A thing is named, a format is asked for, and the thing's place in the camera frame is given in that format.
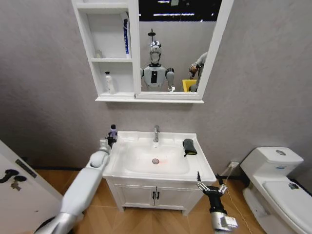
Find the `cable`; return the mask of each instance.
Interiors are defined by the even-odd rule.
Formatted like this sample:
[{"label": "cable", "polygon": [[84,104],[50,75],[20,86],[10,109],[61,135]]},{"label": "cable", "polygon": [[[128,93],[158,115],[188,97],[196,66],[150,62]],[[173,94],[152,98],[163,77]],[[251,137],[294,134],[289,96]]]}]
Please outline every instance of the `cable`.
[{"label": "cable", "polygon": [[224,170],[224,172],[221,173],[220,176],[224,176],[224,174],[225,174],[228,170],[229,170],[229,167],[227,167],[227,168]]},{"label": "cable", "polygon": [[[231,175],[233,169],[234,169],[234,168],[231,167],[230,173],[229,173],[229,175],[226,177],[225,186],[226,186],[226,183],[228,182],[228,178],[230,177],[230,175]],[[242,219],[243,219],[243,221],[244,221],[246,227],[248,228],[249,233],[250,233],[250,234],[253,234],[252,230],[250,229],[250,227],[249,227],[248,224],[247,224],[247,221],[246,221],[245,217],[244,217],[243,214],[239,211],[238,207],[235,205],[235,203],[234,203],[234,201],[233,201],[233,199],[232,199],[232,197],[231,197],[229,188],[227,189],[227,193],[228,193],[228,195],[229,195],[229,198],[230,198],[230,200],[231,200],[231,203],[234,205],[234,207],[236,208],[236,210],[238,211],[238,213],[239,213],[240,216],[242,217]]]}]

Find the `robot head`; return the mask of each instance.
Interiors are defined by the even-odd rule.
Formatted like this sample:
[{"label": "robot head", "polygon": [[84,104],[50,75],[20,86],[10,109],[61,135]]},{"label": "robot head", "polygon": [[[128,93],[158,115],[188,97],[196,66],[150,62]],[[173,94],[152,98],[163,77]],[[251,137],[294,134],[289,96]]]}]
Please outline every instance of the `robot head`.
[{"label": "robot head", "polygon": [[151,62],[153,64],[158,64],[161,56],[161,44],[158,40],[152,41],[150,54],[151,54]]}]

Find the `drain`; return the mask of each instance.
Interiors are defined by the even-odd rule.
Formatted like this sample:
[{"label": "drain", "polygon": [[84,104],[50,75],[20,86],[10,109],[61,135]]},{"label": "drain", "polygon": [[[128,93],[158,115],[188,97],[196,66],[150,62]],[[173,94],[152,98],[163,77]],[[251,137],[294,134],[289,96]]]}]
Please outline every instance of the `drain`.
[{"label": "drain", "polygon": [[152,163],[153,163],[153,164],[159,164],[159,160],[158,160],[157,158],[154,158],[154,159],[152,160]]}]

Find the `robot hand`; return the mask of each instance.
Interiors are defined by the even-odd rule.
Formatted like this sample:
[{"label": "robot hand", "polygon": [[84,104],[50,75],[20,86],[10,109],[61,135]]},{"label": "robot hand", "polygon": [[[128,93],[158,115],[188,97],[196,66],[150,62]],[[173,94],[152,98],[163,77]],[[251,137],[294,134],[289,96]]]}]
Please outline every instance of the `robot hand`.
[{"label": "robot hand", "polygon": [[211,214],[212,226],[216,233],[231,232],[234,228],[237,228],[237,222],[234,217],[229,217],[224,209],[221,197],[227,190],[227,187],[223,184],[222,179],[219,177],[220,188],[214,186],[206,186],[200,180],[199,172],[197,172],[197,186],[198,188],[208,196],[210,202],[209,212]]},{"label": "robot hand", "polygon": [[174,92],[176,88],[174,86],[168,87],[168,92]]}]

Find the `mirror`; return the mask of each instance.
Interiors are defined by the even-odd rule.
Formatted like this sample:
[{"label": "mirror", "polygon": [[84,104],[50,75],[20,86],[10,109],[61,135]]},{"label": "mirror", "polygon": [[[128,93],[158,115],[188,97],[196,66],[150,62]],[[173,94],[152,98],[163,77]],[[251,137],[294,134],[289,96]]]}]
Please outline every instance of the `mirror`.
[{"label": "mirror", "polygon": [[196,92],[221,0],[138,0],[141,90]]}]

